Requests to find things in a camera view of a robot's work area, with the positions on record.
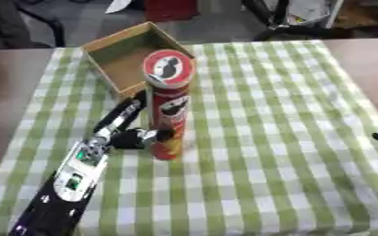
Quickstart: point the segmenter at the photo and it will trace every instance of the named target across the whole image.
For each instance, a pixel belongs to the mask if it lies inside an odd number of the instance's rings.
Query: pringles can
[[[158,159],[176,159],[183,154],[189,84],[194,69],[188,56],[174,50],[157,51],[145,59],[150,128],[174,130],[171,140],[152,146],[151,152]]]

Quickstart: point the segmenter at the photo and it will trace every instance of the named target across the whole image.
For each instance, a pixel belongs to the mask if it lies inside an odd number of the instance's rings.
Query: open cardboard box
[[[147,22],[83,45],[98,73],[120,100],[145,88],[145,58],[162,49],[173,49],[195,58],[155,24]]]

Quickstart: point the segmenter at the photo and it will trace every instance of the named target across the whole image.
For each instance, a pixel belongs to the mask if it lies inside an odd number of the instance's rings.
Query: floor
[[[104,14],[110,2],[111,0],[94,0],[87,4],[77,4],[68,0],[46,0],[35,7],[58,16],[65,25],[67,45],[78,46],[144,21],[143,13],[135,10]],[[240,2],[199,0],[199,16],[158,25],[183,44],[251,41],[264,26],[249,12],[242,11]],[[50,29],[36,20],[26,18],[26,21],[34,41],[53,45]]]

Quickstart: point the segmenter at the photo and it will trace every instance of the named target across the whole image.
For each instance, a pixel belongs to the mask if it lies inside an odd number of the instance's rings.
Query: tablecloth
[[[321,41],[188,48],[183,157],[114,151],[77,235],[378,235],[378,112]],[[114,107],[89,67],[53,53],[0,164],[0,234]]]

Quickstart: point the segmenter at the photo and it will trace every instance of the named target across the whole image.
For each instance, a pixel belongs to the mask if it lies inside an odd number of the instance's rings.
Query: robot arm
[[[9,235],[71,235],[106,169],[110,148],[146,148],[173,136],[170,129],[126,130],[145,107],[146,94],[142,91],[102,119],[91,138],[76,142]]]

